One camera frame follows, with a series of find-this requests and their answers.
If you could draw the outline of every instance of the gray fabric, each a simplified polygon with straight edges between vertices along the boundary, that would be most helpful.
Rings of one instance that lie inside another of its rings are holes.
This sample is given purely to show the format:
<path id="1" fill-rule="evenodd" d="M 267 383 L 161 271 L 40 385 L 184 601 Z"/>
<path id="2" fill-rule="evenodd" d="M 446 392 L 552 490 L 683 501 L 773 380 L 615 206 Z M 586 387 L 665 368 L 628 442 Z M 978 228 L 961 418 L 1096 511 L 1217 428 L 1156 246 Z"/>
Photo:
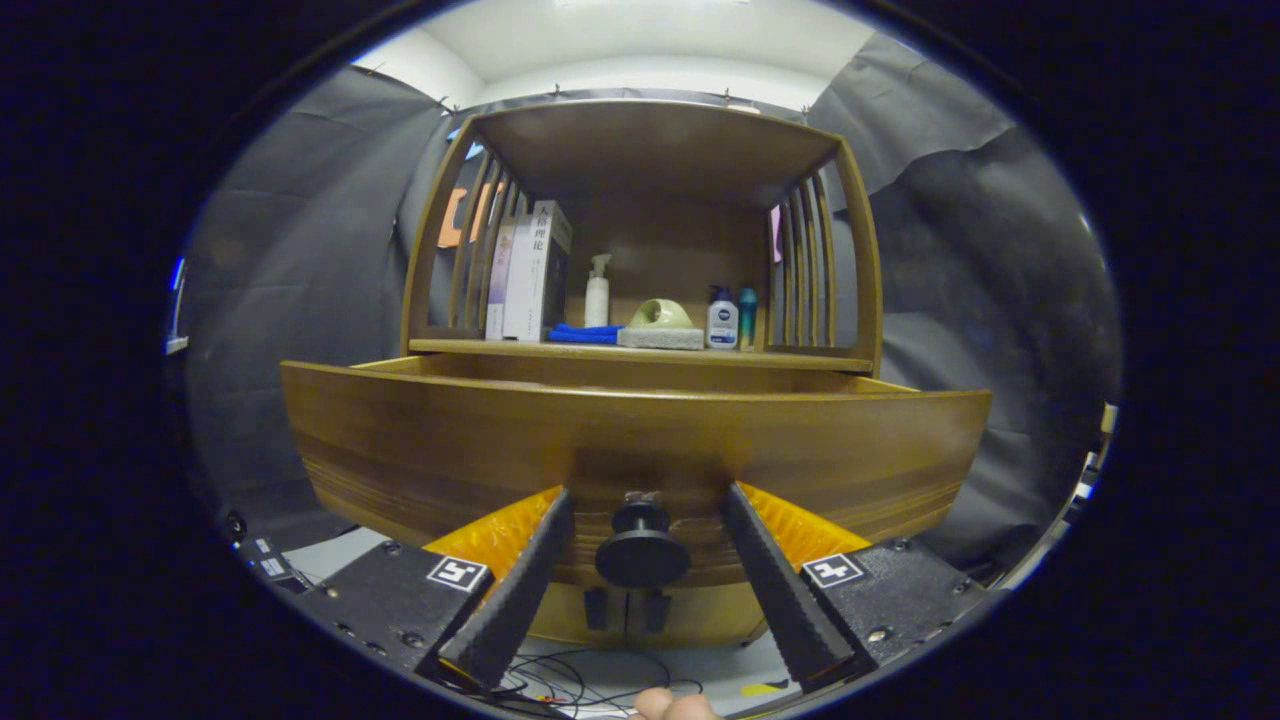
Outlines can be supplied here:
<path id="1" fill-rule="evenodd" d="M 1119 404 L 1119 314 L 1098 242 L 1018 128 L 916 160 L 872 196 L 872 210 L 882 378 L 993 392 L 969 478 L 924 539 L 957 564 L 1010 537 L 1029 544 L 1073 495 L 1103 401 Z"/>
<path id="2" fill-rule="evenodd" d="M 220 491 L 306 477 L 282 360 L 396 352 L 407 252 L 394 218 L 438 124 L 420 92 L 344 70 L 271 124 L 209 197 L 183 313 L 195 445 Z"/>
<path id="3" fill-rule="evenodd" d="M 956 502 L 922 539 L 961 566 L 1016 560 L 1070 498 L 1119 404 L 1121 337 L 1100 242 L 1052 161 L 973 86 L 877 33 L 809 111 L 844 136 L 870 193 L 884 302 L 881 377 L 989 388 Z M 824 172 L 840 282 L 847 210 Z M 840 299 L 841 340 L 856 306 Z"/>
<path id="4" fill-rule="evenodd" d="M 818 96 L 809 124 L 849 141 L 868 193 L 918 158 L 974 150 L 1014 126 L 972 85 L 879 32 Z M 840 184 L 827 188 L 831 210 L 842 210 Z"/>

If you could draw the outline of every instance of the shelf board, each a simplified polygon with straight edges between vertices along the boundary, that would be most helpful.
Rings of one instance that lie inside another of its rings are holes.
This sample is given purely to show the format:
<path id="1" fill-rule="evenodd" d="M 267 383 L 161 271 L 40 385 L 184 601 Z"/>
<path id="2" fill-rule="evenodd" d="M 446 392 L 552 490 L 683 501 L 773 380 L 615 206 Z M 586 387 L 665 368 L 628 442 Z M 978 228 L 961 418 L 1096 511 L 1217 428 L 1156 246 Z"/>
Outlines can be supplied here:
<path id="1" fill-rule="evenodd" d="M 669 101 L 530 105 L 474 119 L 535 197 L 667 195 L 767 210 L 835 156 L 837 136 Z"/>
<path id="2" fill-rule="evenodd" d="M 791 370 L 844 370 L 869 373 L 869 360 L 823 357 L 791 352 L 739 352 L 717 350 L 640 350 L 614 345 L 572 345 L 557 342 L 517 342 L 486 340 L 411 340 L 413 352 L 460 352 L 471 355 L 511 355 L 521 357 L 559 357 L 570 360 L 616 360 L 620 363 L 666 363 L 676 365 L 721 365 L 735 368 L 777 368 Z"/>

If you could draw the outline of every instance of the spray bottle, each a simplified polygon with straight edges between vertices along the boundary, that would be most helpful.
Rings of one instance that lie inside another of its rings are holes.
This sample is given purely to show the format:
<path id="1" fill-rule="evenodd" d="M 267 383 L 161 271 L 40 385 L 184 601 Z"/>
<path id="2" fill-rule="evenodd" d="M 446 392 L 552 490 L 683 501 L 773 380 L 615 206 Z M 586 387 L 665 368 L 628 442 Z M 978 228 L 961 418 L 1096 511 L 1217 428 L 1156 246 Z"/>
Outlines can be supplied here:
<path id="1" fill-rule="evenodd" d="M 582 327 L 602 328 L 609 324 L 609 281 L 604 277 L 604 266 L 612 259 L 613 255 L 608 252 L 591 256 L 595 269 L 586 275 L 586 311 Z"/>

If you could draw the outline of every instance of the black knob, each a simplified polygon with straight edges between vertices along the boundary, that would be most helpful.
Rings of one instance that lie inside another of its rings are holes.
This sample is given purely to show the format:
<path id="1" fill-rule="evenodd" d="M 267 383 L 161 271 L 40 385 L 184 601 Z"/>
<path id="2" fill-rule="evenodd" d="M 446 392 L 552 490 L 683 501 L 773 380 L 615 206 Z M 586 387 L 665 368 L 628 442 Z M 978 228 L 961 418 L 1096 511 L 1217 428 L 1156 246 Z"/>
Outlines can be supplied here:
<path id="1" fill-rule="evenodd" d="M 595 551 L 595 569 L 623 588 L 660 588 L 689 571 L 689 550 L 667 528 L 671 518 L 649 501 L 628 502 L 613 514 L 613 532 Z"/>

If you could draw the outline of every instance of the human finger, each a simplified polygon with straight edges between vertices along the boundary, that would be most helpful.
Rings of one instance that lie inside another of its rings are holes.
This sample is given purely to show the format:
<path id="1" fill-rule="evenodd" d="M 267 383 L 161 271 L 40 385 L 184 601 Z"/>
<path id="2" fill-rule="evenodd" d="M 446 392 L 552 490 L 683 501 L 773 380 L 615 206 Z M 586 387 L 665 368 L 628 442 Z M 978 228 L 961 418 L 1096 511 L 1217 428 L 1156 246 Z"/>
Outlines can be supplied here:
<path id="1" fill-rule="evenodd" d="M 673 700 L 667 688 L 649 688 L 636 696 L 636 712 L 646 720 L 662 720 Z"/>
<path id="2" fill-rule="evenodd" d="M 722 720 L 716 711 L 712 710 L 710 701 L 707 696 L 698 693 L 691 696 L 685 696 L 667 707 L 667 714 L 662 716 L 662 720 Z"/>

